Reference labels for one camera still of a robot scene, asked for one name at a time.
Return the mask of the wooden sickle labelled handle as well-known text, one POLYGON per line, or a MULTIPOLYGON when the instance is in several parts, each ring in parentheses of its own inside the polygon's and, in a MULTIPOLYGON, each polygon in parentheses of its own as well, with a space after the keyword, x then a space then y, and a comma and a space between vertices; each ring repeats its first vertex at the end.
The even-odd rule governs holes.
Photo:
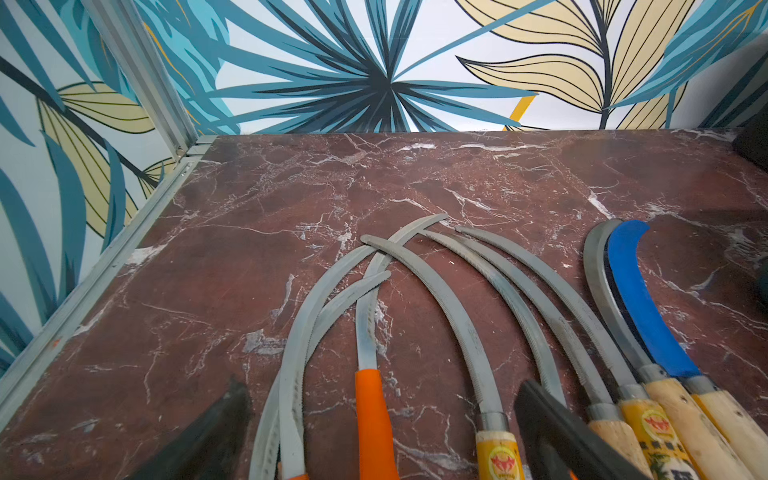
POLYGON ((627 458, 654 479, 697 479, 698 472, 666 412, 637 382, 614 340, 582 296, 543 260, 519 244, 477 228, 458 227, 456 231, 460 233, 460 241, 499 268, 529 297, 551 330, 561 331, 557 338, 590 398, 589 427, 599 434, 608 431, 618 432, 622 438, 630 436, 627 458), (610 371, 616 384, 616 398, 608 392, 570 324, 549 297, 510 263, 509 256, 540 277, 567 306, 610 371))

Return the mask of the wooden handle sickle plain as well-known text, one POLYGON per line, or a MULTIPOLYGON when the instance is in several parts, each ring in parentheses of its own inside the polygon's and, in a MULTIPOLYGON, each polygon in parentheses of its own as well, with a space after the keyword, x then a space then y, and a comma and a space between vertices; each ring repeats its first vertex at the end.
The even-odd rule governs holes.
POLYGON ((610 339, 605 327, 576 290, 543 260, 517 243, 495 233, 469 227, 457 227, 457 239, 496 266, 537 307, 550 330, 564 349, 590 400, 589 427, 613 446, 625 459, 646 475, 653 477, 645 450, 629 423, 629 407, 646 400, 648 395, 631 373, 618 347, 610 339), (613 399, 601 374, 570 323, 565 320, 553 301, 527 274, 509 260, 513 257, 540 277, 557 294, 575 319, 586 331, 597 348, 603 363, 614 377, 618 398, 613 399))

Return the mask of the blue blade wooden sickle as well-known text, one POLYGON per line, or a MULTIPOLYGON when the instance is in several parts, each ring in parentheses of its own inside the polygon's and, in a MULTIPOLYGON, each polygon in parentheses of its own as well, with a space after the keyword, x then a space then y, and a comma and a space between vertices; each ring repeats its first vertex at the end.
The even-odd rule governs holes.
POLYGON ((622 302, 654 362, 678 380, 752 474, 767 477, 767 434, 726 390, 704 375, 674 338, 659 313, 641 274, 637 248, 649 229, 629 220, 610 234, 608 262, 622 302))

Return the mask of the left aluminium corner post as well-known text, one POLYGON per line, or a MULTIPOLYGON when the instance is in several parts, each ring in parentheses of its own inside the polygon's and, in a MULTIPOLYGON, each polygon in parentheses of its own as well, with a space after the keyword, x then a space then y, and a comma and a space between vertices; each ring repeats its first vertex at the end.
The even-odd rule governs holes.
POLYGON ((198 135, 135 3, 84 0, 83 5, 165 144, 184 155, 198 135))

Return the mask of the wooden sickle yellow label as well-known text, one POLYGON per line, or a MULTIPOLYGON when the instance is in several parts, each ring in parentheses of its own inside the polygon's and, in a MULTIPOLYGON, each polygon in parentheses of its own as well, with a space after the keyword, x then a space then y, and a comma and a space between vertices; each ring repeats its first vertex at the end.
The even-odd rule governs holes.
POLYGON ((523 479, 519 447, 515 435, 510 432, 490 363, 472 320, 453 290, 431 266, 405 247, 368 234, 362 237, 362 242, 392 256, 417 276, 451 325, 479 407, 475 434, 479 477, 484 480, 523 479))

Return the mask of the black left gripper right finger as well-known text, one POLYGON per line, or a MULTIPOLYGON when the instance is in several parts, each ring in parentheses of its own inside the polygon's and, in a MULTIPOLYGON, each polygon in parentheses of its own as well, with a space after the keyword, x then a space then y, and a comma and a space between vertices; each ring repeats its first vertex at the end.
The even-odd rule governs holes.
POLYGON ((522 382, 514 412, 535 479, 645 477, 534 380, 522 382))

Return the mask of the wooden sickle grey blade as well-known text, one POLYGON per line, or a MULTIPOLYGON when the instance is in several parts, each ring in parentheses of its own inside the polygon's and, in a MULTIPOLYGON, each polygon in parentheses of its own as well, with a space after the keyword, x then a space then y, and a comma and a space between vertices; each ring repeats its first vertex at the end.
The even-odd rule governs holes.
POLYGON ((601 322, 648 398, 629 407, 629 423, 656 479, 750 479, 752 474, 725 438, 635 338, 617 304, 605 266, 605 247, 620 224, 607 220, 587 235, 584 271, 601 322))

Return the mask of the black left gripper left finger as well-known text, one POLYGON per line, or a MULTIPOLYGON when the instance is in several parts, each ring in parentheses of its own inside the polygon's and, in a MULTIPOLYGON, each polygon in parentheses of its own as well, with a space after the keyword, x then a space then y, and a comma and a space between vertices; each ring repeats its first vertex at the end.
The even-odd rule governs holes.
POLYGON ((231 379, 224 395, 129 477, 232 479, 250 417, 247 387, 231 379))

